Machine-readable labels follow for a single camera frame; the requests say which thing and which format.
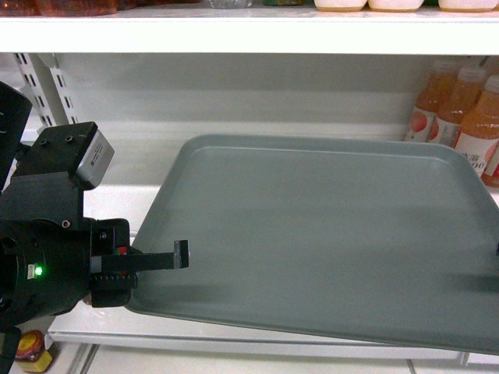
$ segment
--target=orange juice bottle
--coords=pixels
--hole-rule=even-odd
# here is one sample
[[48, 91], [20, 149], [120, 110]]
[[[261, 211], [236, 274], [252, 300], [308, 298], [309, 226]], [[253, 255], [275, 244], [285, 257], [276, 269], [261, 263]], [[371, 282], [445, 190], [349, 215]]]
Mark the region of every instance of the orange juice bottle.
[[458, 81], [451, 96], [440, 106], [431, 126], [429, 143], [454, 146], [461, 120], [480, 98], [485, 68], [465, 66], [459, 70]]
[[426, 142], [431, 124], [440, 105], [451, 95], [457, 78], [457, 63], [448, 60], [436, 60], [428, 83], [416, 100], [412, 111], [406, 142]]
[[454, 148], [483, 173], [499, 140], [499, 76], [491, 76], [478, 104], [461, 121]]

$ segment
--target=bottle cap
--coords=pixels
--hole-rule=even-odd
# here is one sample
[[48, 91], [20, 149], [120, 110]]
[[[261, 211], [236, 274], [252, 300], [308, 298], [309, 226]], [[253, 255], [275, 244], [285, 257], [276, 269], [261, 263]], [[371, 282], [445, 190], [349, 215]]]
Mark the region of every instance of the bottle cap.
[[487, 70], [479, 66], [465, 66], [459, 70], [458, 79], [463, 82], [482, 82]]
[[458, 70], [458, 63], [452, 60], [436, 60], [433, 71], [435, 72], [455, 72]]
[[499, 76], [491, 76], [485, 83], [485, 91], [494, 92], [499, 94]]
[[19, 341], [16, 358], [29, 358], [37, 354], [43, 347], [44, 336], [38, 330], [31, 330], [23, 334]]

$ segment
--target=glass jar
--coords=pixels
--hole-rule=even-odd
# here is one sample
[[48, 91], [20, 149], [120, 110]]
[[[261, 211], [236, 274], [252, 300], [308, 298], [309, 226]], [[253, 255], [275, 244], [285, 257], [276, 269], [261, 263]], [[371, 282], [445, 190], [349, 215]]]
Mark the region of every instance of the glass jar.
[[25, 372], [45, 372], [52, 356], [45, 349], [44, 336], [38, 330], [24, 333], [16, 352], [17, 365]]
[[42, 16], [89, 17], [116, 13], [116, 0], [37, 0]]
[[40, 13], [34, 0], [0, 0], [0, 16], [26, 17], [39, 15]]

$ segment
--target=jar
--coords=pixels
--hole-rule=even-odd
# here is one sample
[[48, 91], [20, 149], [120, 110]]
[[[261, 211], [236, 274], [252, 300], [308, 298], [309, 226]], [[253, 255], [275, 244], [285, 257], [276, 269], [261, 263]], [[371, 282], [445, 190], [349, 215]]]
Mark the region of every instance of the jar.
[[438, 0], [438, 5], [445, 12], [490, 12], [497, 0]]
[[366, 6], [367, 0], [313, 0], [321, 12], [358, 12]]
[[44, 336], [31, 330], [21, 336], [16, 352], [16, 362], [25, 372], [45, 372], [52, 363], [52, 356], [45, 349]]
[[116, 13], [116, 0], [37, 0], [42, 16], [90, 17]]
[[415, 12], [424, 0], [369, 0], [375, 12]]
[[40, 13], [34, 0], [0, 0], [0, 16], [26, 17], [39, 15]]

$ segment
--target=white shelf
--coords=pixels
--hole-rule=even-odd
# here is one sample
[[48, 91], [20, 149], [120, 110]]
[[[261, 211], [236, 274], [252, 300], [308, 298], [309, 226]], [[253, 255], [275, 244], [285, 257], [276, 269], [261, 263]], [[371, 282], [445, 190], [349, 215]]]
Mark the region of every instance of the white shelf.
[[499, 55], [499, 12], [319, 12], [163, 5], [88, 18], [0, 17], [4, 52]]

